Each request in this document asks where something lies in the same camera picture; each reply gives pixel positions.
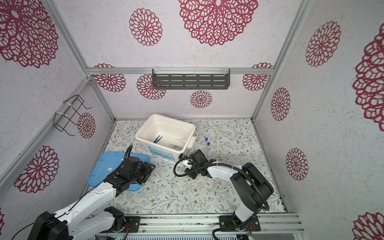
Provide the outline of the metal tweezers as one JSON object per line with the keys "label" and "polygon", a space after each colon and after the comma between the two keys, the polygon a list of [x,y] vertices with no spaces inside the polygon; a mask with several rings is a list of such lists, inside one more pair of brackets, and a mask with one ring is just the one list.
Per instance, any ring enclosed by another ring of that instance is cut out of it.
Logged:
{"label": "metal tweezers", "polygon": [[177,145],[173,145],[173,144],[169,144],[169,147],[175,149],[176,151],[180,151],[183,149],[182,147],[177,146]]}

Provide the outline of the white glass stirring rod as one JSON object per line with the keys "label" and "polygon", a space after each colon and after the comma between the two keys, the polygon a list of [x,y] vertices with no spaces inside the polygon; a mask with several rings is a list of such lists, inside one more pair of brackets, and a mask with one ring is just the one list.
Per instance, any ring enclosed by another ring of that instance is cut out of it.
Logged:
{"label": "white glass stirring rod", "polygon": [[171,160],[168,160],[168,159],[164,159],[164,158],[161,158],[162,161],[165,161],[167,163],[170,163],[170,164],[173,164],[173,165],[178,165],[179,162],[178,161],[171,161]]}

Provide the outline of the white plastic storage bin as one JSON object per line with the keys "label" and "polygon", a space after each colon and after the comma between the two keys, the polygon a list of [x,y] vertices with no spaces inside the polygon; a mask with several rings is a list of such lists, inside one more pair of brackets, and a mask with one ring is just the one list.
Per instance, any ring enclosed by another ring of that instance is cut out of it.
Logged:
{"label": "white plastic storage bin", "polygon": [[[195,130],[194,124],[153,114],[139,128],[135,138],[145,146],[148,152],[171,161],[178,161],[180,154],[187,155],[193,148],[196,140]],[[163,138],[155,144],[154,140],[158,136]],[[182,150],[176,151],[169,147],[169,144],[179,146],[176,139],[182,138],[189,139],[188,145]]]}

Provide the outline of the blue pen dropper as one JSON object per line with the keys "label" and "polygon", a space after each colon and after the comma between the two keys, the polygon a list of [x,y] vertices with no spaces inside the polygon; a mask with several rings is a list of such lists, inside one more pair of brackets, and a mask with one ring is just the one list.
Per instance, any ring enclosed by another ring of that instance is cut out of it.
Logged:
{"label": "blue pen dropper", "polygon": [[154,143],[158,143],[163,137],[162,136],[158,136],[155,140],[154,140]]}

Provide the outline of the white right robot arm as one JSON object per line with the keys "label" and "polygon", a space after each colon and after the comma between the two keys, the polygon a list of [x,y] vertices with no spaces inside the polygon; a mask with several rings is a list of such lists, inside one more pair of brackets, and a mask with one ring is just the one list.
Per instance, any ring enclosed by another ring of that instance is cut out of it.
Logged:
{"label": "white right robot arm", "polygon": [[215,159],[208,160],[201,150],[197,150],[189,156],[179,155],[173,173],[180,178],[188,176],[195,179],[201,175],[231,183],[241,201],[230,218],[232,226],[249,222],[260,211],[268,212],[271,209],[268,199],[274,193],[274,188],[252,163],[232,166]]}

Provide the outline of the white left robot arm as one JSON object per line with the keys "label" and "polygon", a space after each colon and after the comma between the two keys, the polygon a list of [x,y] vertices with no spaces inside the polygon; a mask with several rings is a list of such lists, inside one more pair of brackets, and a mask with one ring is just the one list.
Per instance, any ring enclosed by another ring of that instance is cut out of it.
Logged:
{"label": "white left robot arm", "polygon": [[29,234],[30,240],[86,240],[100,232],[124,229],[124,213],[115,207],[90,218],[90,214],[106,202],[118,197],[131,184],[144,184],[155,165],[137,157],[127,157],[96,187],[79,200],[51,214],[39,215]]}

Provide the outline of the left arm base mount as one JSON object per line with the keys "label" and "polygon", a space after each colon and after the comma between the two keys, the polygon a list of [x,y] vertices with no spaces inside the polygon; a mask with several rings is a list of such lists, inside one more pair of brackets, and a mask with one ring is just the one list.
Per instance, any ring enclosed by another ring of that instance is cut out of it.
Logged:
{"label": "left arm base mount", "polygon": [[106,230],[106,232],[137,233],[139,230],[140,221],[141,221],[141,217],[120,216],[115,219],[112,227]]}

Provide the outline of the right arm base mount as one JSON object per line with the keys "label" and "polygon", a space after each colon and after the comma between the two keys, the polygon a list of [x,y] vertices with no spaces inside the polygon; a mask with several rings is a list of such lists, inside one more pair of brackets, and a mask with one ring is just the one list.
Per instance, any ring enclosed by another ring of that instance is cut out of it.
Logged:
{"label": "right arm base mount", "polygon": [[235,215],[221,215],[219,216],[219,225],[222,232],[259,232],[261,230],[257,216],[251,216],[242,222]]}

